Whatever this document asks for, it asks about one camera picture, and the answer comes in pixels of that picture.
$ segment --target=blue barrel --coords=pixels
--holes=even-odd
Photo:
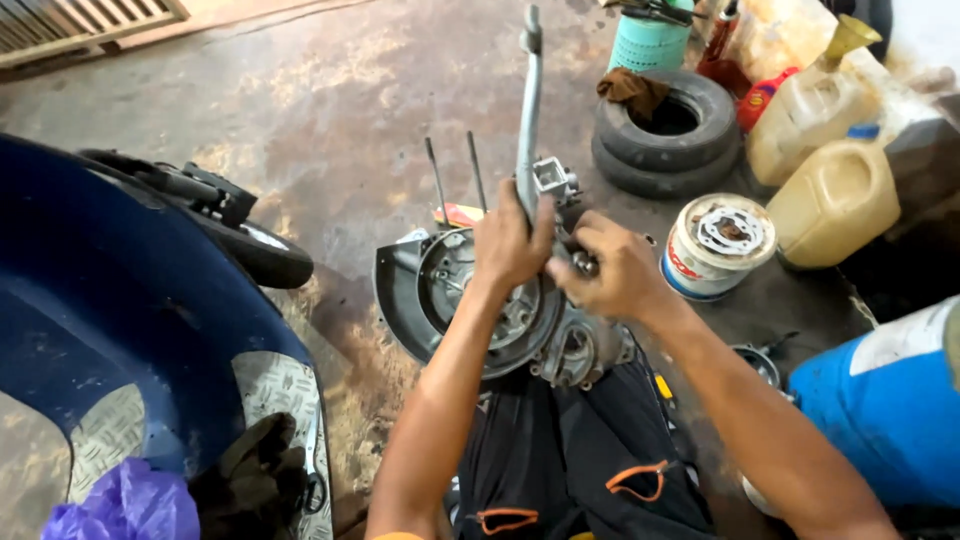
[[[669,3],[693,11],[693,0],[673,0]],[[689,38],[689,27],[620,16],[607,71],[620,66],[633,71],[680,69]]]
[[[800,409],[888,506],[960,507],[960,296],[815,356]]]

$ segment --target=yellow tag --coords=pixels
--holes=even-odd
[[[665,400],[673,399],[673,392],[671,392],[670,387],[666,385],[666,380],[663,379],[663,375],[657,374],[657,388],[660,389],[660,394]]]

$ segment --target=stacked tires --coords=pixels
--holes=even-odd
[[[695,197],[730,176],[741,137],[730,94],[689,71],[644,71],[670,86],[668,100],[691,112],[697,126],[679,135],[640,129],[620,104],[601,100],[590,150],[600,174],[614,186],[648,199]]]

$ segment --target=metal grate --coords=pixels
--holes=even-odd
[[[179,0],[0,0],[0,67],[114,41],[188,16]]]

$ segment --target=yellow funnel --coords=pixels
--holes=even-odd
[[[840,23],[837,24],[837,29],[833,32],[830,45],[824,51],[824,57],[831,64],[839,64],[840,59],[853,49],[859,49],[882,40],[883,37],[862,20],[849,15],[840,15]]]

